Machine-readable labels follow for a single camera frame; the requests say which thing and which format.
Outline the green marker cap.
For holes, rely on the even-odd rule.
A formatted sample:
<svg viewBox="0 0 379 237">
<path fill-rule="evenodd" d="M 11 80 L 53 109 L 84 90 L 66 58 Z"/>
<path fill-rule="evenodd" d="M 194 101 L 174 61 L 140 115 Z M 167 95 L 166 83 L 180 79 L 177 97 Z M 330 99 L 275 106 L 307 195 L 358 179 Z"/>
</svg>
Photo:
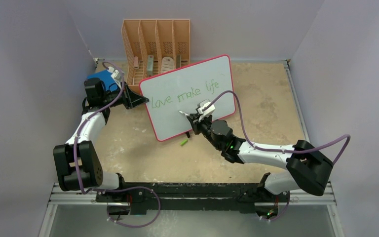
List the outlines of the green marker cap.
<svg viewBox="0 0 379 237">
<path fill-rule="evenodd" d="M 182 142 L 180 143 L 180 146 L 183 146 L 183 145 L 185 145 L 185 144 L 186 144 L 188 141 L 189 141 L 188 139 L 186 139 L 186 140 L 182 141 Z"/>
</svg>

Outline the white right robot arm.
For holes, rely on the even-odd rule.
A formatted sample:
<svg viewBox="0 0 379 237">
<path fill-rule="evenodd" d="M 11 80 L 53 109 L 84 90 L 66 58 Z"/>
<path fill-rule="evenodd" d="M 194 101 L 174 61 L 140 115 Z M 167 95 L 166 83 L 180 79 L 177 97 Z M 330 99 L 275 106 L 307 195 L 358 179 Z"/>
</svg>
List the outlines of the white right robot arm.
<svg viewBox="0 0 379 237">
<path fill-rule="evenodd" d="M 212 116 L 186 114 L 194 134 L 202 134 L 230 163 L 258 163 L 283 168 L 280 173 L 263 176 L 257 188 L 260 199 L 269 201 L 276 195 L 301 189 L 322 196 L 329 181 L 333 162 L 305 140 L 294 145 L 276 146 L 249 143 L 234 135 L 225 120 Z"/>
</svg>

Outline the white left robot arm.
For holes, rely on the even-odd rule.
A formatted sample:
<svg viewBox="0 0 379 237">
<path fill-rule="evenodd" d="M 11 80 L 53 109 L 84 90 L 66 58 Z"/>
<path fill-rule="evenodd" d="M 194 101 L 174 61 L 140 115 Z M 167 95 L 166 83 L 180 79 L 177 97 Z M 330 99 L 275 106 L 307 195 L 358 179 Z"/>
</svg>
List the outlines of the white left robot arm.
<svg viewBox="0 0 379 237">
<path fill-rule="evenodd" d="M 149 99 L 132 91 L 126 84 L 114 91 L 105 89 L 99 78 L 84 82 L 86 98 L 82 102 L 81 122 L 73 136 L 53 149 L 53 157 L 60 188 L 63 191 L 81 191 L 86 188 L 108 190 L 116 202 L 127 197 L 127 188 L 121 184 L 120 174 L 104 172 L 94 142 L 106 126 L 110 108 L 123 105 L 133 109 Z"/>
</svg>

